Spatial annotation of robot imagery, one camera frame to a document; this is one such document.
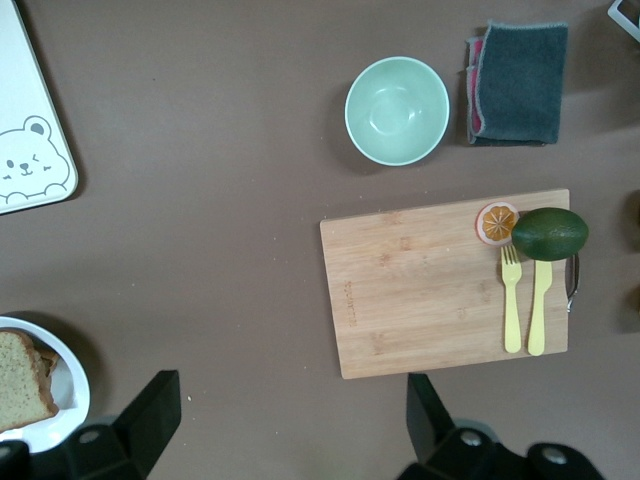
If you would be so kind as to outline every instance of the gray dish towel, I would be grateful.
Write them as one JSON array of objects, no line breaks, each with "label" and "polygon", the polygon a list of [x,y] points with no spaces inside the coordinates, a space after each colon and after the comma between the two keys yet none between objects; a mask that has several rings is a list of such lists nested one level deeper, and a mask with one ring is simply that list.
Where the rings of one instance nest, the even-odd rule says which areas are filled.
[{"label": "gray dish towel", "polygon": [[469,39],[468,134],[474,145],[556,143],[568,26],[489,22]]}]

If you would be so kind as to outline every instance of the bread slice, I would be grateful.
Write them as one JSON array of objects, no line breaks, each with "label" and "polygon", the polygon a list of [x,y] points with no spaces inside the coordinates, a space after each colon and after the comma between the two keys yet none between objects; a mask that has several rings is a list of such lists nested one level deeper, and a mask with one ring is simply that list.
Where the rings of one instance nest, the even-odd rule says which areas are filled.
[{"label": "bread slice", "polygon": [[46,373],[27,334],[0,330],[0,433],[58,413]]}]

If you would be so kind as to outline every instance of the wooden cutting board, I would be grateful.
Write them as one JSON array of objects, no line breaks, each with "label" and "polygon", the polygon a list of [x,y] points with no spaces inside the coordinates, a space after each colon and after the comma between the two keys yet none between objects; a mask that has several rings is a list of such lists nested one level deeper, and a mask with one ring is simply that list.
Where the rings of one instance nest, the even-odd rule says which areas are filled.
[{"label": "wooden cutting board", "polygon": [[[520,212],[569,208],[569,191],[486,198],[320,224],[344,378],[432,370],[528,356],[533,261],[517,286],[523,348],[504,350],[500,251],[475,233],[494,201]],[[545,296],[545,354],[567,350],[564,260]]]}]

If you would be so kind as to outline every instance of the ceramic bowl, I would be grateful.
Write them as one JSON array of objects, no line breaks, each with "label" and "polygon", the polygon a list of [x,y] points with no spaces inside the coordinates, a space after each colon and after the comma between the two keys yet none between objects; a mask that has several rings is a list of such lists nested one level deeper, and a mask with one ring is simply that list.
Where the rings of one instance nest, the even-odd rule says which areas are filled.
[{"label": "ceramic bowl", "polygon": [[390,57],[367,67],[353,82],[345,105],[347,131],[367,158],[408,165],[438,145],[449,122],[449,97],[425,63]]}]

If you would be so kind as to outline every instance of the orange slice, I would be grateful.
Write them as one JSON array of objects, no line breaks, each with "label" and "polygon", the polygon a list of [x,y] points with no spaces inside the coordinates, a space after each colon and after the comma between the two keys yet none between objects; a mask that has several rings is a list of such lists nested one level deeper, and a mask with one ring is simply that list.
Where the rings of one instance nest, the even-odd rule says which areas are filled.
[{"label": "orange slice", "polygon": [[478,214],[476,232],[484,243],[494,246],[511,241],[511,230],[520,218],[516,207],[507,202],[490,203]]}]

